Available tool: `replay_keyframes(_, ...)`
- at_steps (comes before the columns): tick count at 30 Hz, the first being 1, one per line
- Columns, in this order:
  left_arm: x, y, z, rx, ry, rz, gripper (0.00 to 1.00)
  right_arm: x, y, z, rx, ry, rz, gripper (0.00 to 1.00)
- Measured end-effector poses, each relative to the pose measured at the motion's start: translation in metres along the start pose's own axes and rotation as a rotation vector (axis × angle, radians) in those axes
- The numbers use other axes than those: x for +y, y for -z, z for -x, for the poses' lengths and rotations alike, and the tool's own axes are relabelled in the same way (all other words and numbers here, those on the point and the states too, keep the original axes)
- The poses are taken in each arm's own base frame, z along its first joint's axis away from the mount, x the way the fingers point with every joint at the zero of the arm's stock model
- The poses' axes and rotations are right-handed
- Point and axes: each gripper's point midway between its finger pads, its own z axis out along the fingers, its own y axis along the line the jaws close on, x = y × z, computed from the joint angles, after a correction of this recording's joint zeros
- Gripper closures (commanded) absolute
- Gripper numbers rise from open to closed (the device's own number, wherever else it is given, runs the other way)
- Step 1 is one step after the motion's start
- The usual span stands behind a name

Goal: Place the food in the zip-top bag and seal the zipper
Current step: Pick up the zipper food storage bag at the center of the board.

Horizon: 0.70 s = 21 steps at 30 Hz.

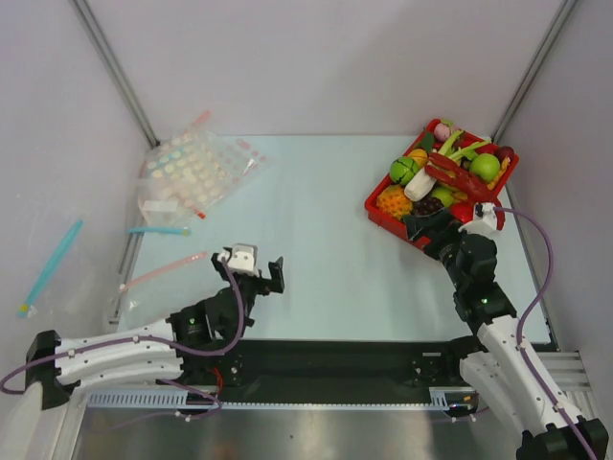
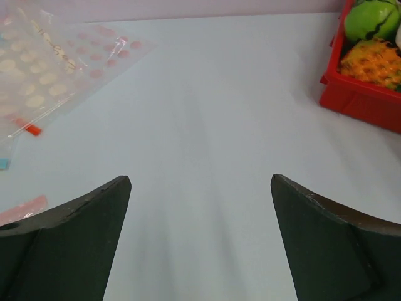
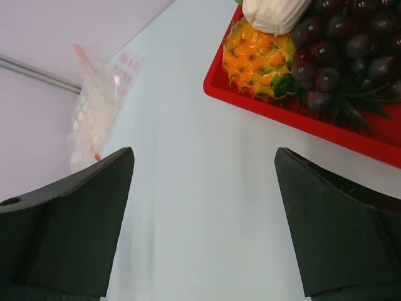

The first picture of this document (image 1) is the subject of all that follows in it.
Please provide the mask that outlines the red toy lobster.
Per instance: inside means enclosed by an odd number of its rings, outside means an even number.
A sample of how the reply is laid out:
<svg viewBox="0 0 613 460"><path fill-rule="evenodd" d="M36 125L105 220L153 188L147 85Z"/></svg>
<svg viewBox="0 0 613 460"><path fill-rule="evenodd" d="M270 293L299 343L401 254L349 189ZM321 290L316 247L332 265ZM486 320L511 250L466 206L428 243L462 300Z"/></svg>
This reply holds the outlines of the red toy lobster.
<svg viewBox="0 0 613 460"><path fill-rule="evenodd" d="M513 167L514 164L510 162L492 188L478 176L464 170L455 161L438 153L432 153L429 156L429 163L424 167L424 170L441 184L465 194L466 199L464 201L473 205L486 202L500 205L498 195L511 176Z"/></svg>

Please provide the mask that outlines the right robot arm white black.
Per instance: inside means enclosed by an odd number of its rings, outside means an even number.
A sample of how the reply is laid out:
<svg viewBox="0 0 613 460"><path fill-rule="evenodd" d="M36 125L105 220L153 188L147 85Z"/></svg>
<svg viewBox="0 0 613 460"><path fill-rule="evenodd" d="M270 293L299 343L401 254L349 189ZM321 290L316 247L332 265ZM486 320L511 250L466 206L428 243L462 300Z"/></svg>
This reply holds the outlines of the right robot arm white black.
<svg viewBox="0 0 613 460"><path fill-rule="evenodd" d="M428 240L423 252L440 262L455 291L455 309L477 341L474 352L442 360L443 376L468 383L516 437L518 459L603 459L609 435L598 418L588 419L555 382L519 316L495 280L497 246L488 236L494 212L462 223L448 210L407 215L407 238Z"/></svg>

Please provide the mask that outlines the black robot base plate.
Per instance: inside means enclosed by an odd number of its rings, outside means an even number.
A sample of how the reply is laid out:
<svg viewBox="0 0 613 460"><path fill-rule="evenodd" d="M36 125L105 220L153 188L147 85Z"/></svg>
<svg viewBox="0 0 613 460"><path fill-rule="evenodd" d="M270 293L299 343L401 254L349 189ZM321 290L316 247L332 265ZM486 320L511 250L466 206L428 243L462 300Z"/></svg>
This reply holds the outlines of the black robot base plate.
<svg viewBox="0 0 613 460"><path fill-rule="evenodd" d="M434 387L460 388L460 359L477 348L446 342L243 339L227 355L184 356L178 382L220 383L225 403L425 403Z"/></svg>

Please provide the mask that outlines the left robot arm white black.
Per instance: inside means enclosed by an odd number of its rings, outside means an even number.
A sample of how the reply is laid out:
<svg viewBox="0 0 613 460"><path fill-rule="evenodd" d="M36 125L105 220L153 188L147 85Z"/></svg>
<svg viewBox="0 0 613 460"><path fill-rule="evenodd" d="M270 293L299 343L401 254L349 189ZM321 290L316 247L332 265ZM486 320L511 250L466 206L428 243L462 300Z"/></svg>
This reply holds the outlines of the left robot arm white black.
<svg viewBox="0 0 613 460"><path fill-rule="evenodd" d="M139 381L200 383L211 361L230 355L253 325L260 296L284 292L284 261L269 263L267 276L248 245L226 248L212 264L227 287L133 330L82 338L38 333L27 354L24 383L38 384L44 410L65 405L80 390Z"/></svg>

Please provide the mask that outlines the red dotted zip bag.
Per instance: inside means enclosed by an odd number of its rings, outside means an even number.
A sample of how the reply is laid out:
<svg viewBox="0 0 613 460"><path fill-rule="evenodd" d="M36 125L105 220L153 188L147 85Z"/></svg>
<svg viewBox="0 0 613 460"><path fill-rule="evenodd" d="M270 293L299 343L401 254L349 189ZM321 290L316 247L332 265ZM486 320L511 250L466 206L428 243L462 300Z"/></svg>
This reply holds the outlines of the red dotted zip bag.
<svg viewBox="0 0 613 460"><path fill-rule="evenodd" d="M276 156L260 142L242 137L213 137L208 151L213 156L212 169L224 195L258 179L276 162Z"/></svg>

